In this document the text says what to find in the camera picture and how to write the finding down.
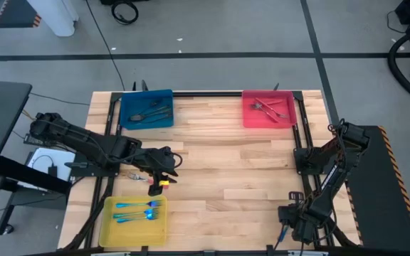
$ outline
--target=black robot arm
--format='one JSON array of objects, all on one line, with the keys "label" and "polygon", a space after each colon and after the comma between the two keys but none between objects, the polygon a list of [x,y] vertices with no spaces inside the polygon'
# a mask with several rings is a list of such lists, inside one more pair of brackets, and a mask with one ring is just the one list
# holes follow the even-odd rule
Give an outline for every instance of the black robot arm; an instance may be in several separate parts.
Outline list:
[{"label": "black robot arm", "polygon": [[360,157],[369,145],[369,137],[365,130],[343,119],[337,126],[329,127],[335,138],[322,147],[297,152],[294,151],[298,172],[320,174],[330,159],[335,159],[327,177],[311,194],[306,195],[304,202],[290,204],[278,208],[279,221],[293,228],[295,241],[310,244],[316,228],[321,228],[330,222],[333,210],[333,198],[357,167]]},{"label": "black robot arm", "polygon": [[168,146],[161,149],[142,149],[142,142],[126,136],[101,135],[81,127],[69,124],[59,114],[38,113],[31,123],[30,135],[44,142],[64,144],[85,155],[87,160],[104,170],[114,165],[131,164],[140,171],[153,177],[153,184],[148,194],[156,196],[162,193],[160,181],[175,180],[163,173],[178,176],[174,170],[173,153]]}]

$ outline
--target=red object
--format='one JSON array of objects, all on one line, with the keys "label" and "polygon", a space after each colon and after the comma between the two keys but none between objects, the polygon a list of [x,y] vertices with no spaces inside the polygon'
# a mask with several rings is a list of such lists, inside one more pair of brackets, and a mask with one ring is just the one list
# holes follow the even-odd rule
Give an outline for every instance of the red object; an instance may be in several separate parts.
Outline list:
[{"label": "red object", "polygon": [[[262,108],[276,117],[274,122],[263,110],[254,109],[254,105],[264,102]],[[279,103],[271,104],[277,100],[283,100]],[[243,102],[243,126],[245,128],[291,128],[297,123],[293,94],[291,91],[272,91],[272,90],[244,90],[242,94]],[[272,107],[277,113],[284,114],[286,118],[279,117],[273,110],[266,107]]]}]

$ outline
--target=black metal frame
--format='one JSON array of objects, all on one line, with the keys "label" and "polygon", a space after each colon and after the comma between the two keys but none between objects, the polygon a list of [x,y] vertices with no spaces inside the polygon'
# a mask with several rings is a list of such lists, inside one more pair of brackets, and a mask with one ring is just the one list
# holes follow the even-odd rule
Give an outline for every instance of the black metal frame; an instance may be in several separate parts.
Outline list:
[{"label": "black metal frame", "polygon": [[[110,106],[107,114],[107,122],[105,125],[105,134],[110,134],[110,131],[112,129],[112,121],[113,121],[113,115],[115,113],[115,106],[117,101],[122,97],[123,92],[112,92],[110,96]],[[241,91],[223,91],[223,92],[174,92],[174,97],[241,97],[242,92]],[[306,109],[305,109],[305,103],[303,102],[303,94],[301,91],[293,91],[294,98],[298,101],[299,107],[300,107],[300,116],[302,118],[302,124],[303,124],[303,129],[305,130],[305,136],[306,136],[306,143],[307,147],[310,148],[312,147],[312,137],[311,137],[311,132],[310,132],[310,127],[308,124],[308,117],[306,115]],[[121,135],[122,132],[122,127],[120,126],[120,116],[118,116],[118,123],[117,123],[117,130],[116,130],[116,135]],[[301,139],[300,139],[300,132],[298,130],[298,125],[295,124],[293,126],[293,134],[294,134],[294,139],[295,139],[295,147],[297,149],[302,147],[301,144]],[[305,192],[308,192],[311,190],[311,185],[309,183],[308,176],[302,176],[303,180],[303,189]],[[315,180],[315,187],[320,188],[320,177],[318,175],[314,175],[314,180]],[[101,184],[102,184],[102,178],[97,177],[96,178],[96,184],[95,184],[95,191],[93,194],[93,201],[92,201],[92,207],[91,207],[91,212],[97,205],[99,201],[99,195],[100,195],[100,190],[101,190]],[[113,184],[110,184],[110,190],[113,190]],[[325,234],[329,234],[330,231],[328,228],[325,228]],[[91,246],[91,241],[93,239],[93,228],[90,229],[88,232],[86,238],[85,238],[85,248],[90,248]],[[333,239],[327,239],[327,245],[328,246],[334,246],[335,244],[333,243]],[[320,246],[320,243],[315,242],[314,244],[315,247]],[[141,252],[131,252],[131,255],[147,255],[147,247],[144,247],[145,251]],[[220,255],[286,255],[288,251],[281,251],[273,250],[272,245],[267,245],[267,250],[261,250],[261,251],[219,251]],[[197,252],[173,252],[173,251],[166,251],[166,252],[149,252],[150,255],[215,255],[216,251],[207,251],[202,252],[202,251],[197,251]]]}]

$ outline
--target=black vacuum hose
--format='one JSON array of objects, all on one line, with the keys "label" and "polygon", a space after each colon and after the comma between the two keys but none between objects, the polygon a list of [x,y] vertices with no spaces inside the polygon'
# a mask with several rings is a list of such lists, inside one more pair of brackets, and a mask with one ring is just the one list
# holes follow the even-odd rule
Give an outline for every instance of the black vacuum hose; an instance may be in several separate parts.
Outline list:
[{"label": "black vacuum hose", "polygon": [[389,51],[389,57],[388,57],[388,62],[389,62],[389,68],[393,76],[396,78],[396,80],[399,82],[399,84],[404,87],[404,89],[410,93],[410,82],[404,77],[404,75],[401,73],[401,71],[398,68],[398,65],[396,64],[396,52],[398,51],[398,48],[403,45],[403,43],[407,42],[410,39],[410,33],[404,35],[401,37],[394,45],[390,48]]}]

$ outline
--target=orange and black striped edge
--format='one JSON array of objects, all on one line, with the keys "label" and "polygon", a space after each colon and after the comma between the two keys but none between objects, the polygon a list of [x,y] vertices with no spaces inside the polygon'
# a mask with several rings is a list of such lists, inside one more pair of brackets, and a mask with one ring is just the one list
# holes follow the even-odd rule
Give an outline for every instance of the orange and black striped edge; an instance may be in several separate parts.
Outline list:
[{"label": "orange and black striped edge", "polygon": [[0,9],[0,18],[1,18],[1,15],[3,14],[3,12],[4,12],[4,9],[6,8],[7,2],[9,2],[9,0],[5,0],[3,6]]},{"label": "orange and black striped edge", "polygon": [[407,194],[406,187],[404,186],[403,178],[401,177],[401,172],[398,169],[398,164],[396,164],[395,156],[393,155],[393,151],[391,150],[389,138],[387,137],[387,132],[385,131],[385,128],[383,128],[382,126],[379,126],[378,128],[381,130],[382,136],[384,137],[385,146],[387,147],[387,152],[389,153],[391,164],[393,165],[393,170],[395,171],[395,176],[398,179],[399,188],[401,190],[401,193],[403,194],[404,202],[406,203],[406,208],[410,215],[409,196]]},{"label": "orange and black striped edge", "polygon": [[359,222],[357,221],[357,214],[355,214],[355,207],[354,207],[354,202],[352,201],[352,196],[350,194],[350,188],[347,184],[346,184],[346,187],[347,187],[347,196],[349,197],[350,208],[352,209],[352,215],[354,216],[355,227],[357,228],[357,234],[359,235],[359,239],[360,239],[360,245],[363,245],[362,233],[360,232],[360,229],[359,229]]},{"label": "orange and black striped edge", "polygon": [[41,24],[41,17],[39,16],[39,14],[36,14],[36,17],[34,18],[33,21],[33,28],[37,28],[39,27],[39,24]]}]

